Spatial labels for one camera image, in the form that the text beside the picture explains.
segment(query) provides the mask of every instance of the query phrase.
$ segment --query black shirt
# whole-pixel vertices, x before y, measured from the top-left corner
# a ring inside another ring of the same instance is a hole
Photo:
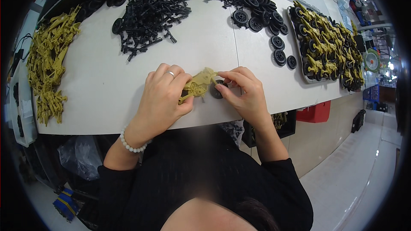
[[[160,230],[195,197],[207,197],[264,230],[237,206],[262,203],[280,230],[310,230],[313,210],[291,159],[261,166],[216,126],[169,130],[144,152],[141,167],[100,173],[99,230]]]

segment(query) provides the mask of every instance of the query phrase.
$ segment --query person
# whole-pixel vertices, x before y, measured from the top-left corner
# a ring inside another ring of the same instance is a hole
[[[218,75],[245,92],[215,87],[254,127],[261,165],[216,125],[168,130],[193,109],[193,97],[177,103],[192,76],[161,64],[148,74],[136,115],[98,168],[100,230],[311,229],[311,202],[277,135],[263,84],[244,67]],[[134,148],[144,151],[138,168]]]

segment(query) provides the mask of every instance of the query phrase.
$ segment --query hand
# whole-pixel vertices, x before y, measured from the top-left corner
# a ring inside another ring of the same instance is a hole
[[[245,94],[238,97],[226,86],[215,86],[244,120],[255,129],[271,126],[273,122],[267,110],[263,84],[249,69],[240,66],[229,72],[218,72],[218,75],[224,78],[224,83],[231,82],[232,87],[238,85],[244,90]]]
[[[184,85],[193,77],[178,65],[160,64],[146,78],[143,95],[137,113],[127,126],[124,137],[132,144],[145,144],[166,131],[181,116],[193,109],[194,97],[178,105]]]

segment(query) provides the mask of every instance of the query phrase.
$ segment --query red box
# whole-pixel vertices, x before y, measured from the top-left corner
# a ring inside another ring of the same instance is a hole
[[[330,116],[331,101],[326,101],[297,111],[297,121],[312,123],[327,122]]]

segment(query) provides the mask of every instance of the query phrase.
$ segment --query metal tray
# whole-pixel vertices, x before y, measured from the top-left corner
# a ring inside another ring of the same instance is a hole
[[[325,82],[325,81],[334,81],[334,80],[332,80],[332,79],[326,79],[326,78],[322,78],[320,81],[318,81],[318,80],[316,80],[315,79],[315,77],[314,77],[314,74],[312,74],[312,75],[304,75],[304,72],[303,72],[303,70],[302,70],[302,68],[303,68],[303,66],[304,66],[304,64],[308,61],[307,60],[307,58],[305,57],[305,55],[303,56],[302,54],[301,54],[301,47],[300,47],[300,40],[298,39],[298,34],[295,32],[295,26],[294,26],[294,22],[293,22],[293,20],[292,20],[292,18],[291,18],[291,14],[290,14],[290,9],[291,9],[291,6],[289,6],[288,8],[287,8],[287,15],[288,15],[288,18],[290,19],[290,22],[291,22],[291,25],[293,26],[293,33],[294,33],[294,36],[295,36],[295,40],[297,41],[297,47],[298,47],[298,52],[300,53],[300,58],[301,58],[301,73],[302,73],[302,76],[304,77],[304,79],[305,79],[305,81],[307,82],[307,83],[309,83],[309,84],[313,84],[313,83],[319,83],[319,82]]]

